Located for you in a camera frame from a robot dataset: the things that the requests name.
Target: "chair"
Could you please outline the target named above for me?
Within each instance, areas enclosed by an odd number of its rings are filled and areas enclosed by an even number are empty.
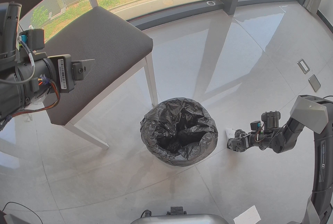
[[[50,121],[87,141],[109,146],[75,124],[119,85],[144,67],[152,105],[158,104],[152,63],[152,39],[135,26],[102,7],[81,15],[45,43],[48,55],[70,54],[72,60],[95,59],[89,75],[59,104],[47,110]],[[45,105],[53,103],[48,95]]]

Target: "gray fabric seat cushion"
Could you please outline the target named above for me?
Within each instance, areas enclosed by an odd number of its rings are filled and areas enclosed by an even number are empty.
[[[65,125],[93,98],[152,51],[152,39],[102,7],[86,12],[45,43],[50,55],[70,54],[72,61],[95,59],[96,64],[60,103],[47,110],[51,123]],[[49,94],[44,105],[55,101]]]

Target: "chair leg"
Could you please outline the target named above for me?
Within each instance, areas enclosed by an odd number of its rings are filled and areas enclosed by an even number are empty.
[[[77,136],[87,140],[90,143],[93,143],[97,145],[98,147],[101,147],[102,149],[106,150],[109,148],[109,145],[102,140],[98,139],[94,135],[90,134],[87,131],[83,131],[82,129],[74,126],[72,123],[68,122],[65,126],[63,126],[65,129],[71,131],[72,133],[76,134]]]
[[[150,99],[152,100],[152,105],[156,106],[159,103],[159,101],[157,99],[155,74],[154,74],[154,67],[152,64],[152,53],[149,53],[146,56],[146,65],[144,66],[144,72],[147,78],[147,84],[148,84]]]

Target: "trash can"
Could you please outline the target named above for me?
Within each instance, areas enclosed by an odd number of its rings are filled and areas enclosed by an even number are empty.
[[[217,145],[215,121],[198,102],[172,98],[150,110],[141,121],[141,139],[158,159],[173,166],[190,166]]]

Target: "barcode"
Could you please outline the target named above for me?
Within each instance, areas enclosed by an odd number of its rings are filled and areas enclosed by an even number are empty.
[[[58,68],[59,68],[60,87],[61,87],[61,89],[67,89],[66,77],[65,77],[65,66],[64,66],[63,59],[58,60]]]

